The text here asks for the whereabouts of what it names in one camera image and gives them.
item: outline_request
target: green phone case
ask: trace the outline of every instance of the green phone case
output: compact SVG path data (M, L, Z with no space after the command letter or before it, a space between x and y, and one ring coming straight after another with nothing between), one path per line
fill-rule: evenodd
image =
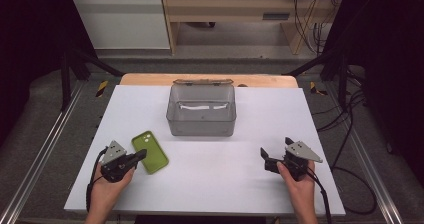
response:
M142 134L132 139L132 145L136 151L147 149L147 156L141 162L147 173L153 174L159 171L162 167L168 165L168 157L163 152L151 131L143 132Z

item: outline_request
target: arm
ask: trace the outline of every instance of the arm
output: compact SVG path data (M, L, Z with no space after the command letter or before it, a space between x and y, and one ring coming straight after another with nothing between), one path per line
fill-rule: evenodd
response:
M281 163L277 163L278 171L286 182L290 194L290 201L293 205L294 213L300 224L318 223L315 215L314 191L315 182L309 176L305 175L302 180L296 182L290 175L289 170ZM309 161L309 168L314 171L315 164Z
M97 180L102 176L100 164L97 165L94 176L94 180L97 181L94 183L91 192L90 211L85 219L85 224L103 224L106 222L122 190L131 182L134 170L135 168L129 170L121 181L110 183L104 178Z

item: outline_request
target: floor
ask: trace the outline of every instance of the floor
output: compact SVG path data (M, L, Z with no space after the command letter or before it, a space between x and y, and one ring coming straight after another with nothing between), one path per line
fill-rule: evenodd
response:
M279 75L316 56L307 46L299 55L292 55L283 35L278 24L217 23L210 28L206 23L186 23L180 30L174 55L155 50L115 50L99 51L99 56L123 72ZM120 80L88 65L92 71L88 81L72 79L73 96L77 98L66 113L60 112L58 71L32 84L30 100L0 151L0 174L7 177L2 178L0 185L1 223L81 223L84 219L84 215L64 211L63 206L113 87ZM320 66L314 67L297 77L318 130L339 115L334 100L337 80L322 82L318 75L320 69ZM357 75L363 74L360 67L351 67L351 70ZM108 81L108 86L102 97L96 97L99 84L104 80ZM315 89L311 88L311 83L315 84ZM360 83L350 80L347 98L352 98L358 90ZM385 139L366 100L358 100L353 111L354 129L337 165L341 169L333 172L347 214L334 217L333 222L424 223L422 186L401 156L387 152ZM319 132L328 160L336 158L349 123L349 119L339 121ZM354 172L359 178L343 169ZM368 186L377 194L375 209ZM117 217L111 215L110 221ZM132 223L135 219L132 215L120 215L119 218L121 223ZM295 219L281 217L281 222L295 223ZM320 223L327 221L320 218Z

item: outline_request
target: table surface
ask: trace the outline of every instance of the table surface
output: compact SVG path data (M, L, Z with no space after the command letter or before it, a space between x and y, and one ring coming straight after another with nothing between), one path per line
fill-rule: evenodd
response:
M281 158L284 139L290 137L294 141L304 141L324 160L316 164L316 174L327 191L331 213L345 214L302 89L236 87L237 120L233 136L176 137L171 135L165 118L170 86L124 83L115 88L65 210L85 212L85 188L96 156L105 146L116 140L133 153L131 139L150 130L167 154L169 164L152 175L139 165L114 208L117 212L292 214L281 176L265 171L260 156L263 147L271 157ZM316 213L324 215L318 185L315 195Z

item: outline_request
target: wooden edge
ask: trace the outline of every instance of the wooden edge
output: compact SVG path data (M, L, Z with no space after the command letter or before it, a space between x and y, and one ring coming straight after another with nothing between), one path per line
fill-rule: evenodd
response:
M120 85L171 86L177 79L231 79L234 86L298 88L292 76L280 75L239 75L239 74L165 74L128 73Z

